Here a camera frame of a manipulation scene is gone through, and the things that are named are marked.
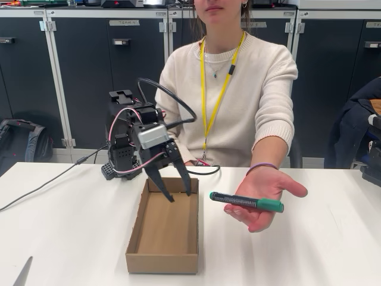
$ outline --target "cabinet door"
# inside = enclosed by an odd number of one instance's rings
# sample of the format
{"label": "cabinet door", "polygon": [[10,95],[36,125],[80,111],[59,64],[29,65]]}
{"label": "cabinet door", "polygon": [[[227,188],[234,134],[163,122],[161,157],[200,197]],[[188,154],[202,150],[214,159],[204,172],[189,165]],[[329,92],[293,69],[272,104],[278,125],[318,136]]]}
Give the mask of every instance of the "cabinet door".
{"label": "cabinet door", "polygon": [[[199,28],[195,19],[173,19],[176,23],[176,33],[173,33],[173,50],[183,45],[196,42],[201,39]],[[271,43],[288,45],[288,33],[285,33],[286,23],[290,19],[256,19],[250,22],[250,29],[242,22],[242,26],[253,36]]]}
{"label": "cabinet door", "polygon": [[293,83],[295,136],[303,157],[324,157],[333,122],[346,102],[362,20],[306,20]]}
{"label": "cabinet door", "polygon": [[0,67],[0,122],[6,118],[12,118],[12,112]]}
{"label": "cabinet door", "polygon": [[55,18],[54,21],[57,25],[54,37],[75,148],[98,149],[105,143],[109,92],[114,90],[107,20]]}
{"label": "cabinet door", "polygon": [[196,19],[173,19],[173,22],[176,23],[176,32],[173,33],[173,50],[197,42],[202,38]]}
{"label": "cabinet door", "polygon": [[249,32],[261,40],[287,46],[286,23],[290,23],[290,19],[256,19],[250,22]]}
{"label": "cabinet door", "polygon": [[0,44],[0,67],[15,119],[48,128],[54,148],[64,137],[52,67],[41,18],[0,18],[0,37],[15,38]]}
{"label": "cabinet door", "polygon": [[[162,19],[139,19],[134,26],[110,26],[122,21],[108,19],[113,84],[116,91],[129,89],[140,98],[136,80],[145,77],[159,82],[164,68],[164,34],[159,31]],[[128,45],[115,45],[115,39],[128,40]],[[146,99],[154,103],[156,89],[142,84]]]}
{"label": "cabinet door", "polygon": [[[348,98],[354,95],[371,80],[381,76],[381,21],[364,21],[363,32],[356,58],[355,70]],[[378,44],[378,48],[371,48],[370,44]]]}

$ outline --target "lips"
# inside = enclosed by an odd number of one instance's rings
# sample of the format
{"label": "lips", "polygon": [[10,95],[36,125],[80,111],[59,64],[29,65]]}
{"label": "lips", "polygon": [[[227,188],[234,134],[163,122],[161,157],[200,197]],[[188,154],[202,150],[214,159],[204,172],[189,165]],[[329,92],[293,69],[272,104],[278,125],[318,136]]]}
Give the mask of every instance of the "lips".
{"label": "lips", "polygon": [[209,6],[206,11],[211,11],[211,10],[222,10],[223,8],[221,6],[213,5]]}

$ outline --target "yellow lanyard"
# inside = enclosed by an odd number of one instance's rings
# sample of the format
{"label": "yellow lanyard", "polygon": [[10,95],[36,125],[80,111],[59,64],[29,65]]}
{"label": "yellow lanyard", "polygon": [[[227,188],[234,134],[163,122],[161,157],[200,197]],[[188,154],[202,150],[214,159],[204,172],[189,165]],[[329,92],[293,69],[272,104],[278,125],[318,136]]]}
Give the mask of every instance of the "yellow lanyard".
{"label": "yellow lanyard", "polygon": [[226,90],[226,86],[229,82],[230,77],[233,74],[234,68],[235,68],[235,63],[237,60],[237,55],[239,48],[241,47],[241,44],[243,42],[243,39],[245,37],[245,32],[243,32],[241,41],[239,42],[238,47],[236,48],[236,51],[234,52],[233,59],[232,59],[232,65],[230,66],[230,70],[226,75],[224,85],[222,86],[222,90],[220,92],[220,95],[218,96],[217,102],[213,108],[212,115],[209,119],[209,124],[207,124],[207,103],[206,103],[206,98],[205,98],[205,63],[204,63],[204,57],[205,57],[205,40],[202,41],[201,44],[201,65],[200,65],[200,74],[201,74],[201,101],[202,101],[202,119],[204,121],[204,134],[205,134],[205,142],[203,144],[203,150],[204,150],[204,155],[202,157],[203,160],[205,160],[205,151],[207,149],[207,137],[209,134],[210,129],[212,128],[212,125],[214,123],[214,119],[216,117],[218,108],[221,104],[221,100],[223,98],[223,95]]}

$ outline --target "marker cap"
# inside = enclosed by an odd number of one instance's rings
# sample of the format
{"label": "marker cap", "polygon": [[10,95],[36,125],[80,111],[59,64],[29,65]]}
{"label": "marker cap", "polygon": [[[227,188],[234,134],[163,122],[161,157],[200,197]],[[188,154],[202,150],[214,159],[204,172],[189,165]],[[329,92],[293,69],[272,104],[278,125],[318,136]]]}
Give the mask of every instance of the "marker cap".
{"label": "marker cap", "polygon": [[261,198],[258,200],[257,208],[278,213],[283,213],[285,210],[285,206],[280,201],[272,200],[269,198]]}

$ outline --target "table surface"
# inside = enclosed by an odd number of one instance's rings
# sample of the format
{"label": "table surface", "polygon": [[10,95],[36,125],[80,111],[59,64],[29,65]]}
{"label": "table surface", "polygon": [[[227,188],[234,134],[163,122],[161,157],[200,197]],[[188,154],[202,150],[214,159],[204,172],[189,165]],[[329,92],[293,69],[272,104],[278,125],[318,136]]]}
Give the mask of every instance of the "table surface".
{"label": "table surface", "polygon": [[[0,178],[0,206],[69,166],[17,163]],[[0,213],[1,286],[13,285],[29,256],[33,263],[26,286],[358,286],[381,281],[381,189],[363,180],[360,171],[284,169],[308,188],[308,196],[284,192],[285,212],[257,234],[207,195],[233,193],[246,169],[200,176],[199,273],[142,275],[128,273],[124,253],[146,176],[106,181],[100,168],[77,166]],[[161,173],[178,176],[172,167]]]}

